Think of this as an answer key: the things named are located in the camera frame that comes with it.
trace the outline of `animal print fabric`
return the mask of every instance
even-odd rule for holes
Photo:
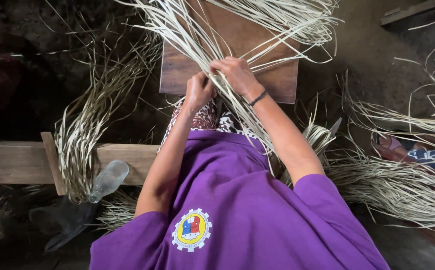
[[[161,142],[161,146],[157,150],[158,153],[161,150],[162,145],[166,141],[166,138],[168,137],[172,127],[176,123],[176,119],[181,112],[183,103],[184,100],[179,102],[178,105],[174,108],[171,121],[167,126],[166,133],[164,134],[164,138]],[[223,112],[221,114],[221,117],[218,119],[216,101],[214,99],[211,99],[206,105],[204,105],[204,107],[202,107],[202,109],[199,110],[199,112],[197,112],[194,120],[192,121],[190,129],[229,132],[249,136],[251,138],[257,138],[256,134],[254,134],[251,129],[241,125],[237,118],[230,111]]]

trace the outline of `circular logo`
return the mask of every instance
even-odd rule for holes
[[[209,221],[209,215],[203,213],[201,208],[189,212],[181,217],[172,233],[172,244],[177,245],[178,250],[187,249],[193,252],[194,248],[202,248],[204,241],[211,236],[209,228],[212,223]]]

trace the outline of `purple t-shirt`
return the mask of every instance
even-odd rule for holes
[[[169,216],[147,212],[96,240],[90,269],[389,269],[328,177],[292,191],[251,142],[191,131]]]

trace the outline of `ground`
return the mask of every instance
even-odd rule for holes
[[[353,96],[406,113],[410,94],[418,87],[429,83],[429,77],[421,66],[394,57],[423,63],[435,48],[435,24],[406,31],[409,27],[421,25],[428,18],[420,17],[405,21],[399,27],[389,29],[380,27],[379,20],[389,10],[405,8],[419,2],[341,1],[340,7],[333,14],[334,17],[345,21],[335,28],[337,55],[326,64],[315,64],[307,60],[299,62],[298,99],[306,103],[318,91],[336,86],[336,74],[343,74],[349,70],[349,89]],[[93,17],[96,24],[105,21],[109,15],[106,3],[83,3],[83,6],[87,6],[87,15]],[[63,5],[58,7],[60,12],[65,10]],[[59,33],[50,31],[41,22],[39,15]],[[65,26],[43,1],[0,1],[0,31],[26,37],[39,52],[56,52],[68,48],[65,35],[62,34],[66,32]],[[329,43],[325,48],[333,52],[335,45]],[[324,59],[324,56],[320,49],[310,52],[310,57],[316,61]],[[39,132],[54,131],[54,122],[59,119],[64,107],[89,84],[88,67],[72,60],[68,54],[44,55],[41,59],[50,69],[43,71],[40,68],[31,68],[25,78],[28,84],[21,90],[26,94],[18,93],[12,106],[6,112],[0,113],[0,139],[40,140]],[[430,57],[428,67],[430,70],[435,69],[435,54]],[[414,96],[415,102],[411,106],[414,115],[426,117],[435,112],[425,99],[424,92],[417,92]],[[144,98],[155,107],[166,106],[164,96],[158,93],[157,81],[149,84]],[[295,117],[292,105],[282,107],[290,116]],[[335,115],[329,115],[330,121],[335,120],[332,119]],[[131,117],[111,126],[101,141],[137,143],[144,140],[155,125],[153,131],[157,133],[153,143],[158,144],[168,121],[166,115],[140,102]],[[369,136],[365,133],[360,134],[357,140],[365,145],[369,142]],[[356,215],[393,269],[435,269],[435,246],[421,238],[416,230],[376,225],[365,211],[357,211]],[[36,255],[31,255],[35,252],[32,253],[30,250],[36,251],[36,248],[26,244],[21,248],[26,259],[21,258],[20,261],[33,265],[12,269],[32,269],[36,267],[36,263],[47,264],[49,269],[57,270],[87,269],[90,239],[95,236],[92,232],[81,235],[68,243],[67,249],[58,254],[40,257],[39,260],[36,259]],[[53,268],[57,258],[68,260],[62,259],[58,266]]]

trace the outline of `person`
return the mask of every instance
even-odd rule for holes
[[[135,218],[91,246],[91,270],[389,269],[304,136],[247,62],[210,63],[248,101],[291,176],[269,172],[252,133],[215,114],[212,83],[187,83],[139,194]]]

